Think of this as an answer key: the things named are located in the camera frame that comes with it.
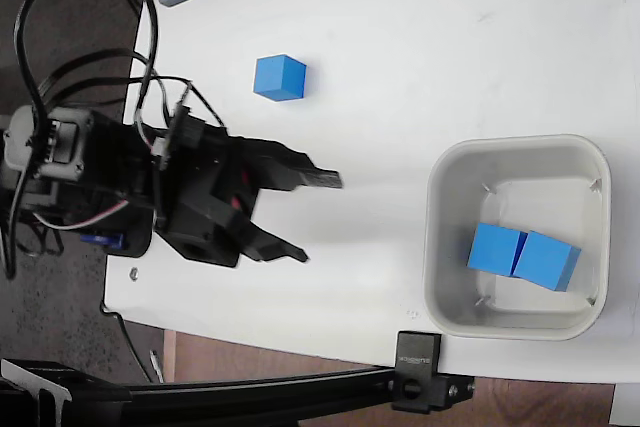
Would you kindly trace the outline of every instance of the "white bowl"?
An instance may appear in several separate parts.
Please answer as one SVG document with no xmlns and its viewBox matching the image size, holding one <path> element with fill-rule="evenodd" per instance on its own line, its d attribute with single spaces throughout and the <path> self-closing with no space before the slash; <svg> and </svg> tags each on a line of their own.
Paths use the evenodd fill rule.
<svg viewBox="0 0 640 427">
<path fill-rule="evenodd" d="M 427 204 L 425 302 L 443 332 L 566 340 L 595 322 L 611 225 L 611 173 L 595 144 L 577 135 L 463 142 L 433 168 Z M 478 222 L 582 249 L 567 292 L 468 268 Z"/>
</svg>

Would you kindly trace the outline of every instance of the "blue block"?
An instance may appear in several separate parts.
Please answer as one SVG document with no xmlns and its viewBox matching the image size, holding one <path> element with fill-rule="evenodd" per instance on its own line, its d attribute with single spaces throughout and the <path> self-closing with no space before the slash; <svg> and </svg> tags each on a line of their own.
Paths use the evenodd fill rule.
<svg viewBox="0 0 640 427">
<path fill-rule="evenodd" d="M 547 289 L 564 292 L 579 255 L 577 247 L 531 232 L 513 275 Z"/>
<path fill-rule="evenodd" d="M 497 225 L 478 224 L 468 266 L 492 274 L 511 276 L 527 234 Z"/>
<path fill-rule="evenodd" d="M 271 100 L 304 97 L 307 66 L 287 55 L 258 59 L 253 91 Z"/>
</svg>

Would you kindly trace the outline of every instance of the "table surface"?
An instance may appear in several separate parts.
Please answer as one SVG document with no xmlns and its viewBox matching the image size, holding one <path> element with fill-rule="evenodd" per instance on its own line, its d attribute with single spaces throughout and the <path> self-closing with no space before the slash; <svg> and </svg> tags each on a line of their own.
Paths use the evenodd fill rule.
<svg viewBox="0 0 640 427">
<path fill-rule="evenodd" d="M 232 135 L 306 152 L 340 171 L 345 189 L 260 195 L 256 224 L 303 247 L 309 263 L 243 259 L 228 269 L 185 261 L 154 237 L 140 259 L 109 258 L 110 308 L 201 336 L 392 365 L 399 330 L 437 331 L 422 280 L 437 158 L 472 138 L 574 133 L 599 145 L 613 176 L 600 319 L 566 342 L 446 337 L 440 370 L 640 381 L 638 0 L 192 0 L 159 9 L 160 73 L 193 79 Z M 143 53 L 148 26 L 143 15 Z M 308 65 L 305 99 L 252 93 L 256 59 L 280 53 Z M 177 99 L 180 87 L 170 93 Z M 144 118 L 160 122 L 156 90 Z"/>
</svg>

